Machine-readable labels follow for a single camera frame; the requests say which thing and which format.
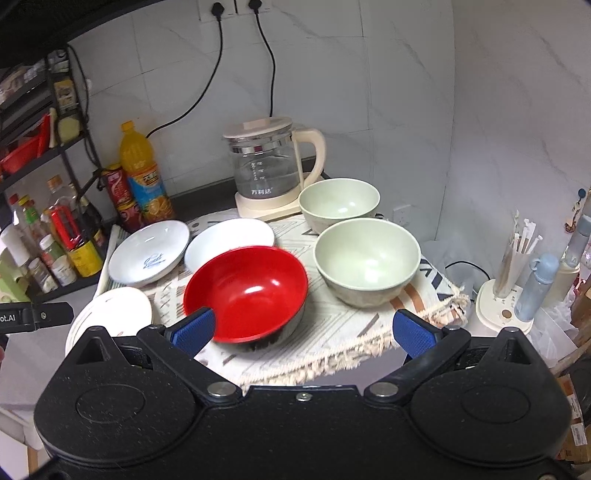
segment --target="red can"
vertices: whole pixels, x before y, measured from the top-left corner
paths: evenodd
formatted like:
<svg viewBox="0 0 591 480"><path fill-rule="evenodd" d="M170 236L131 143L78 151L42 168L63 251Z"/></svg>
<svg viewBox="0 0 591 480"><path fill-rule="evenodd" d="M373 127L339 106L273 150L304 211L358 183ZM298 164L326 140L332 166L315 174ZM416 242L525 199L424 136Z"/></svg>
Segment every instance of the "red can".
<svg viewBox="0 0 591 480"><path fill-rule="evenodd" d="M119 215L121 215L123 227L129 233L134 233L146 225L144 217L142 216L142 211L139 208L139 203L135 200L132 200L121 207L117 207L117 210L119 211Z"/></svg>
<svg viewBox="0 0 591 480"><path fill-rule="evenodd" d="M109 165L107 170L103 170L102 176L109 190L109 197L118 210L134 201L134 194L131 193L127 176L120 163Z"/></svg>

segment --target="marble wall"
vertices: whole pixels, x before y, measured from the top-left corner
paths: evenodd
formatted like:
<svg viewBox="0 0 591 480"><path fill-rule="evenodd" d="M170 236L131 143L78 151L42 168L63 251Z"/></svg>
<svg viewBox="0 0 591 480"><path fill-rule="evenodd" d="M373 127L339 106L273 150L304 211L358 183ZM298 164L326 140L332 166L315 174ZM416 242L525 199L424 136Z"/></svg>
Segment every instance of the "marble wall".
<svg viewBox="0 0 591 480"><path fill-rule="evenodd" d="M495 275L511 215L561 255L591 184L591 8L584 0L453 0L451 168L438 239Z"/></svg>
<svg viewBox="0 0 591 480"><path fill-rule="evenodd" d="M382 211L411 205L407 225L433 239L449 167L454 102L451 0L272 0L261 14L277 58L275 114L324 132L326 171L373 182ZM232 176L227 124L268 112L271 62L253 15L223 20L224 51L203 102L153 140L169 194ZM139 130L183 113L217 57L216 22L196 0L165 0L101 25L72 44L92 80L90 128L103 164L119 125ZM69 152L90 174L81 145ZM53 161L16 187L43 202ZM106 196L91 192L103 211Z"/></svg>

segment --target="bottle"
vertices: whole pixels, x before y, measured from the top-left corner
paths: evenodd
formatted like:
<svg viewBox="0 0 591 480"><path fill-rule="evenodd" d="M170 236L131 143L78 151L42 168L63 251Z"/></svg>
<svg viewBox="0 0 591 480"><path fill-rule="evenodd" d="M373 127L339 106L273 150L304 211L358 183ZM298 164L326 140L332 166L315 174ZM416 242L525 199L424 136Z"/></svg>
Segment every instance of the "bottle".
<svg viewBox="0 0 591 480"><path fill-rule="evenodd" d="M29 263L29 272L43 293L49 293L57 289L56 281L47 271L47 267L38 258L35 258Z"/></svg>
<svg viewBox="0 0 591 480"><path fill-rule="evenodd" d="M564 252L564 263L570 268L575 268L581 261L581 257L589 243L591 236L591 217L582 215L577 223L577 228L570 238L569 245Z"/></svg>
<svg viewBox="0 0 591 480"><path fill-rule="evenodd" d="M78 222L79 228L82 229L83 225L80 221L78 209L76 207L77 192L74 188L74 185L70 183L68 186L65 186L61 180L61 176L55 175L54 177L47 180L47 186L51 191L51 196L49 197L47 209L43 212L44 215L49 216L51 214L52 208L57 205L65 205L72 212L72 216ZM85 226L91 230L92 236L94 237L98 247L101 249L106 249L106 238L100 228L103 219L100 216L99 211L84 196L80 198L80 210L82 212Z"/></svg>
<svg viewBox="0 0 591 480"><path fill-rule="evenodd" d="M18 195L16 193L12 195L8 199L8 203L10 204L10 208L12 210L12 224L18 229L21 235L22 243L25 244L25 247L27 247L31 254L34 256L38 255L39 247L33 238L31 229L27 225L27 221L25 220L25 212L18 204Z"/></svg>
<svg viewBox="0 0 591 480"><path fill-rule="evenodd" d="M103 268L103 261L90 238L79 228L69 207L55 205L51 209L50 219L80 275L86 278L98 273Z"/></svg>
<svg viewBox="0 0 591 480"><path fill-rule="evenodd" d="M29 197L25 195L18 201L18 204L22 207L25 221L31 231L33 239L38 244L43 238L49 234L49 230L43 225L39 212L35 208L35 204Z"/></svg>
<svg viewBox="0 0 591 480"><path fill-rule="evenodd" d="M150 141L134 130L132 121L122 124L121 130L124 132L119 146L121 166L144 219L148 223L173 219L173 206L164 190Z"/></svg>
<svg viewBox="0 0 591 480"><path fill-rule="evenodd" d="M76 272L68 256L51 235L45 236L39 246L44 251L44 259L62 287L76 281Z"/></svg>
<svg viewBox="0 0 591 480"><path fill-rule="evenodd" d="M515 304L515 316L522 322L533 320L548 293L560 263L551 254L542 254L530 262L531 274Z"/></svg>

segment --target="wall socket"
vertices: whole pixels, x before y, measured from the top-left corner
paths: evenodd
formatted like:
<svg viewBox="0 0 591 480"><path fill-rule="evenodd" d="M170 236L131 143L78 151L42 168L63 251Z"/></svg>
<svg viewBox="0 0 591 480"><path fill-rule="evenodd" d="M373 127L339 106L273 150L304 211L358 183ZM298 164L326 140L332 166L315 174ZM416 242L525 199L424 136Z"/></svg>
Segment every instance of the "wall socket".
<svg viewBox="0 0 591 480"><path fill-rule="evenodd" d="M410 223L410 210L412 207L412 205L400 205L394 207L392 215L390 216L390 221L406 227Z"/></svg>
<svg viewBox="0 0 591 480"><path fill-rule="evenodd" d="M197 6L199 7L199 19L201 22L216 21L216 17L212 15L212 6L216 1L220 2L225 8L222 18L230 18L237 15L234 0L198 0Z"/></svg>
<svg viewBox="0 0 591 480"><path fill-rule="evenodd" d="M236 0L236 11L238 15L245 15L245 14L254 14L254 12L248 6L248 2L250 0ZM262 5L259 9L259 13L262 14L264 12L271 11L271 0L261 0Z"/></svg>

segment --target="power cord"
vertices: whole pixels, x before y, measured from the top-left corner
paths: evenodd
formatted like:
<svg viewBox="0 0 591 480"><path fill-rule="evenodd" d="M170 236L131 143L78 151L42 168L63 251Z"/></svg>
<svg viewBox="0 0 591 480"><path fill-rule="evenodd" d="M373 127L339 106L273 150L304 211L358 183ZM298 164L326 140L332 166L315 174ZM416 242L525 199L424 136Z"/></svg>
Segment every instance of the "power cord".
<svg viewBox="0 0 591 480"><path fill-rule="evenodd" d="M201 100L205 96L205 93L207 92L209 86L212 84L213 78L215 77L215 74L217 72L217 68L220 65L220 61L222 60L222 51L223 51L222 14L223 14L224 10L225 10L225 8L220 2L215 2L212 6L212 15L214 17L216 17L217 26L219 27L219 31L220 31L220 53L217 57L216 66L213 69L212 76L209 77L209 81L207 82L207 85L205 86L205 89L203 90L202 94L199 96L197 101L191 106L191 108L189 110L187 110L184 114L182 114L178 118L176 118L164 125L160 125L159 127L154 128L148 135L146 135L146 138L149 138L150 135L156 133L158 130L162 130L163 128L166 128L169 125L175 124L179 120L182 120L183 118L185 118L189 113L191 113L191 111L199 104L199 102L201 102Z"/></svg>
<svg viewBox="0 0 591 480"><path fill-rule="evenodd" d="M259 28L259 32L261 32L261 37L265 45L267 46L267 50L269 51L269 55L271 56L271 61L273 62L273 75L271 77L271 109L269 110L269 116L273 116L273 98L275 96L275 72L277 71L277 64L275 62L275 56L273 55L273 51L271 50L271 46L267 41L267 38L262 30L261 26L261 19L259 18L258 11L260 7L262 7L261 0L251 0L248 2L248 6L250 9L255 13L256 17L256 24Z"/></svg>
<svg viewBox="0 0 591 480"><path fill-rule="evenodd" d="M466 265L470 265L471 267L474 267L475 269L477 269L477 270L480 270L482 273L484 273L484 275L486 275L486 278L488 278L489 280L491 279L491 276L490 276L488 273L486 273L486 271L484 270L484 268L482 268L482 267L479 267L478 265L476 265L476 264L473 264L472 262L467 262L467 261L465 261L465 260L458 260L457 262L450 263L450 264L449 264L448 266L446 266L445 268L446 268L446 270L447 270L449 267L453 267L454 265L457 265L457 264L460 264L460 263L464 263L464 264L466 264Z"/></svg>

